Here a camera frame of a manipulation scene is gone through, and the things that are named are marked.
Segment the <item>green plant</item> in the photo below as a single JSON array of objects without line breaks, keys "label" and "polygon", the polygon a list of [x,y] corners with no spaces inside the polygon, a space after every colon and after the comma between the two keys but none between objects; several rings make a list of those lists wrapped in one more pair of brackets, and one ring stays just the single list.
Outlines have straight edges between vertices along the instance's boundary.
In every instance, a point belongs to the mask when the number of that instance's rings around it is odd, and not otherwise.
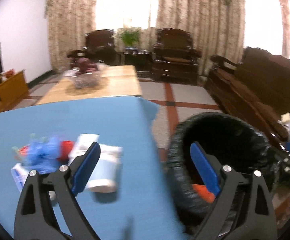
[{"label": "green plant", "polygon": [[127,47],[132,47],[133,44],[139,42],[140,40],[140,31],[132,31],[129,29],[124,29],[120,35],[121,40]]}]

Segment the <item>window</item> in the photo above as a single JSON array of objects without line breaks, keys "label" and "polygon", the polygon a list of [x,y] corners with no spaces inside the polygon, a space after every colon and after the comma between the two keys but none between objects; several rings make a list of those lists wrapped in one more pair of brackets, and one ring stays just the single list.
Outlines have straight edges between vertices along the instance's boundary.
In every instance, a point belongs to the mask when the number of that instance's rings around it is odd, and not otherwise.
[{"label": "window", "polygon": [[[290,20],[290,0],[288,5]],[[281,55],[283,26],[279,0],[245,0],[245,22],[245,47]]]},{"label": "window", "polygon": [[158,0],[96,0],[96,29],[155,27]]}]

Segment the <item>blue table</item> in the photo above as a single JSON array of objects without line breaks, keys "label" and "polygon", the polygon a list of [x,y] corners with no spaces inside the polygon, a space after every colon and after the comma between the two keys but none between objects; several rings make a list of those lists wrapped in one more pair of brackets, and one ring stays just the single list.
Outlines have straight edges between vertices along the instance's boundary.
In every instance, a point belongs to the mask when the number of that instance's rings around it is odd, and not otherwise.
[{"label": "blue table", "polygon": [[[10,169],[13,146],[29,135],[61,135],[76,140],[81,133],[99,134],[99,142],[122,146],[117,194],[82,192],[77,201],[102,240],[187,239],[168,192],[151,121],[157,106],[137,97],[94,98],[32,106],[0,113],[0,223],[13,236],[20,193]],[[54,207],[63,232],[70,234],[59,207]]]}]

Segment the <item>wooden coffee table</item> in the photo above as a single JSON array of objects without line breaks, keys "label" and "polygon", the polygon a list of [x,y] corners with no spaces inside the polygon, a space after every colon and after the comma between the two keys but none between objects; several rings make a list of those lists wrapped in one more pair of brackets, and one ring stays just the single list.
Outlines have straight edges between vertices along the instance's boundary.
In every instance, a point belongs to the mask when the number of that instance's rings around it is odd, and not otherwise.
[{"label": "wooden coffee table", "polygon": [[101,83],[94,88],[77,89],[66,78],[53,86],[37,105],[85,98],[141,96],[141,87],[132,65],[110,66],[102,74]]}]

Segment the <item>wooden cabinet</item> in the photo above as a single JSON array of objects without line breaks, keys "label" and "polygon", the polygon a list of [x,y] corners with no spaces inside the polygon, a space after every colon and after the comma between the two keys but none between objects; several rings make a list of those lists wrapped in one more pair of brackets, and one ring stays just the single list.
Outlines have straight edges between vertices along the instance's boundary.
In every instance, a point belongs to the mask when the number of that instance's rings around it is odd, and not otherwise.
[{"label": "wooden cabinet", "polygon": [[0,79],[0,112],[13,109],[28,95],[24,71],[18,72],[5,81]]}]

